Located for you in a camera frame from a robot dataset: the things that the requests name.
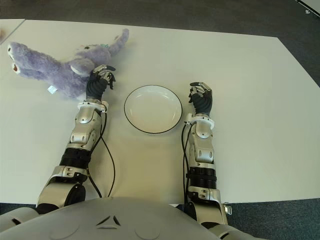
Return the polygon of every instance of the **stuffed animal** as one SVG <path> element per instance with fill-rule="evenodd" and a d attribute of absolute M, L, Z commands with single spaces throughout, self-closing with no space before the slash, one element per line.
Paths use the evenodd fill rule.
<path fill-rule="evenodd" d="M 125 45 L 129 30 L 124 29 L 115 43 L 108 45 L 87 45 L 78 49 L 74 58 L 61 62 L 53 57 L 28 48 L 26 45 L 10 42 L 8 54 L 12 69 L 20 76 L 44 80 L 59 92 L 70 98 L 77 98 L 86 90 L 91 71 L 102 64 L 107 65 Z"/>

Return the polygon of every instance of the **plush toy foot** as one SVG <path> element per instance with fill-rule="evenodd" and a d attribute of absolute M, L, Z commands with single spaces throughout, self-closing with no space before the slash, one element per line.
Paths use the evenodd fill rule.
<path fill-rule="evenodd" d="M 14 57 L 14 54 L 13 54 L 13 49 L 12 49 L 12 46 L 10 44 L 8 45 L 8 55 L 11 58 L 11 60 L 13 61 L 13 63 L 12 63 L 13 71 L 15 71 L 16 74 L 19 74 L 21 71 L 20 71 L 20 69 L 18 68 L 18 66 L 15 63 L 15 57 Z"/>

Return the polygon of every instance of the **plush toy tag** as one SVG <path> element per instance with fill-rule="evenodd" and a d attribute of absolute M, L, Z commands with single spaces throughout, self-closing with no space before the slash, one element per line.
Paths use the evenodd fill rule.
<path fill-rule="evenodd" d="M 49 91 L 49 93 L 51 93 L 51 94 L 54 94 L 56 91 L 57 91 L 58 89 L 56 89 L 54 86 L 50 86 L 49 88 L 48 88 L 48 91 Z"/>

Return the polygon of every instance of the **plush toy leg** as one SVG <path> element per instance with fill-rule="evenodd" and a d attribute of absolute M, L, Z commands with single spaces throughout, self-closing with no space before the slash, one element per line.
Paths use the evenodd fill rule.
<path fill-rule="evenodd" d="M 36 70 L 37 72 L 48 73 L 57 71 L 61 67 L 61 63 L 55 60 L 53 57 L 34 51 L 21 43 L 9 43 L 7 53 L 15 65 L 21 69 Z"/>
<path fill-rule="evenodd" d="M 24 78 L 34 78 L 38 80 L 46 79 L 46 76 L 42 72 L 18 67 L 15 63 L 12 63 L 12 69 L 16 74 Z"/>
<path fill-rule="evenodd" d="M 120 49 L 124 47 L 125 43 L 128 41 L 128 38 L 129 30 L 123 29 L 122 35 L 120 37 L 117 37 L 115 43 L 111 44 L 108 48 L 108 51 L 112 57 L 116 55 L 120 51 Z"/>

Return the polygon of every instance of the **gray carpet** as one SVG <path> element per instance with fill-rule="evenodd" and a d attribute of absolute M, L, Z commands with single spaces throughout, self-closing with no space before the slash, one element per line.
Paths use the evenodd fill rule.
<path fill-rule="evenodd" d="M 320 20 L 294 0 L 0 0 L 0 18 L 278 37 L 320 86 Z M 256 237 L 320 240 L 320 199 L 231 205 L 229 224 Z"/>

